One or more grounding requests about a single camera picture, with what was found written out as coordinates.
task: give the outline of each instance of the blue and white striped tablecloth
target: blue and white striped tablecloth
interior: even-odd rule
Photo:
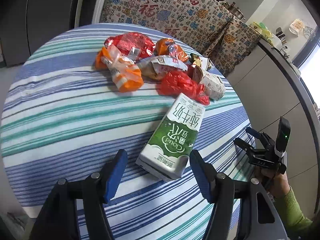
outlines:
[[[200,194],[189,164],[182,179],[163,182],[135,164],[144,144],[172,105],[146,81],[132,93],[119,93],[108,71],[95,71],[97,52],[109,36],[141,32],[154,43],[168,37],[126,24],[96,24],[63,33],[39,48],[11,85],[1,123],[2,157],[14,194],[36,217],[59,178],[80,180],[112,158],[118,149],[129,162],[116,196],[105,206],[116,239],[201,239],[212,205]],[[188,54],[195,52],[176,41]],[[215,68],[213,73],[220,74]],[[249,143],[250,125],[237,94],[223,77],[225,96],[206,106],[195,149],[218,171],[246,180],[252,171],[235,137]],[[232,225],[238,219],[235,201]],[[77,202],[82,239],[88,239],[84,211]]]

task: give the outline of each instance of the milk carton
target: milk carton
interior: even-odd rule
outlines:
[[[139,154],[136,164],[165,181],[181,178],[205,108],[180,94]]]

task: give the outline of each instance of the throw blanket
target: throw blanket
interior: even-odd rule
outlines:
[[[216,0],[105,0],[100,22],[166,33],[209,57],[225,77],[261,38]]]

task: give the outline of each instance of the green sleeve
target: green sleeve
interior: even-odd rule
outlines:
[[[275,199],[274,205],[288,237],[297,239],[308,231],[312,221],[303,216],[292,189],[285,197]]]

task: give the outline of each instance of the screw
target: screw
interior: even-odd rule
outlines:
[[[251,183],[254,184],[254,185],[257,185],[257,184],[259,184],[259,181],[256,178],[252,178],[251,179]]]
[[[98,172],[94,172],[91,174],[91,178],[93,178],[93,179],[97,179],[99,177],[100,177],[100,173],[98,173]]]
[[[58,179],[59,185],[63,185],[63,184],[65,184],[65,182],[66,182],[66,179]]]
[[[222,173],[222,172],[219,172],[218,174],[217,174],[217,178],[218,179],[224,179],[226,177],[226,175],[224,174],[224,173]]]

